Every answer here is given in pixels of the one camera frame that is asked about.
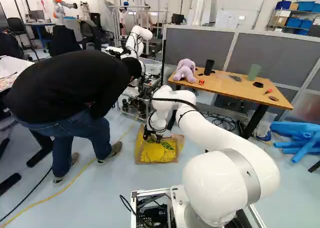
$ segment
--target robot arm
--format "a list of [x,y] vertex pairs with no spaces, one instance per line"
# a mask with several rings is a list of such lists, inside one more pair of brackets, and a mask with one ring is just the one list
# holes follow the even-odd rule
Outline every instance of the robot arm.
[[[177,99],[187,102],[174,102]],[[279,186],[280,173],[261,148],[213,125],[196,111],[195,104],[192,92],[162,86],[152,97],[155,112],[147,119],[144,135],[155,133],[161,137],[169,111],[177,106],[175,119],[184,135],[212,151],[194,157],[183,170],[189,203],[205,223],[221,227],[233,219],[237,210],[272,194]]]
[[57,25],[63,25],[63,20],[65,18],[65,13],[63,7],[66,7],[68,9],[77,9],[78,6],[76,3],[73,4],[67,4],[66,2],[62,0],[53,0],[54,4],[54,12],[53,16],[58,19]]
[[152,39],[152,37],[153,35],[150,30],[144,29],[136,25],[131,29],[128,40],[125,44],[125,48],[128,51],[127,53],[124,53],[124,50],[122,48],[116,48],[111,46],[107,47],[106,50],[109,51],[110,54],[113,54],[115,52],[114,54],[117,55],[118,53],[121,59],[126,57],[133,57],[138,59],[144,51],[144,44],[142,40],[150,40]]

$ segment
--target person in background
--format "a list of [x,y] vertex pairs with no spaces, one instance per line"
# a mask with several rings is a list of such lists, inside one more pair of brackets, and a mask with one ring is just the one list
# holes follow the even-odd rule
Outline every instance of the person in background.
[[140,27],[143,27],[145,29],[149,29],[152,31],[152,28],[153,28],[153,23],[152,23],[152,17],[151,17],[151,14],[148,12],[148,15],[147,15],[147,12],[145,11],[141,11],[138,13],[138,23],[140,23]]
[[121,142],[110,144],[104,116],[141,72],[135,58],[81,50],[35,63],[17,77],[4,103],[22,126],[54,137],[54,184],[61,183],[80,158],[72,154],[75,136],[91,141],[98,164],[120,152]]
[[121,30],[121,35],[122,35],[122,36],[125,36],[125,35],[126,35],[125,14],[126,14],[126,10],[125,10],[125,9],[120,9],[120,10],[119,10],[120,30]]

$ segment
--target black sweater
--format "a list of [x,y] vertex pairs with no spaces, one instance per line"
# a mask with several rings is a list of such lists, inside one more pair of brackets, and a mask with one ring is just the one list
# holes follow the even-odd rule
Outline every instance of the black sweater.
[[106,115],[130,82],[121,60],[97,50],[62,54],[25,69],[4,102],[18,119],[48,123],[88,108],[93,118]]

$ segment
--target purple stuffed animal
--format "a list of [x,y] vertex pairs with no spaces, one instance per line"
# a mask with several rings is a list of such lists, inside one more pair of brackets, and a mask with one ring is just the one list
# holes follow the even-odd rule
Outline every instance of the purple stuffed animal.
[[194,77],[195,71],[195,62],[191,61],[190,59],[182,59],[178,63],[173,80],[179,81],[181,78],[186,78],[189,83],[195,83],[197,81]]

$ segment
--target green cup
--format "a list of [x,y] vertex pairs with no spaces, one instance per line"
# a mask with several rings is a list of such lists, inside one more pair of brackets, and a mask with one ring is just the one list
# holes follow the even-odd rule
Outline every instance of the green cup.
[[247,79],[249,81],[255,80],[260,70],[261,70],[261,66],[259,64],[251,64],[250,72],[248,74]]

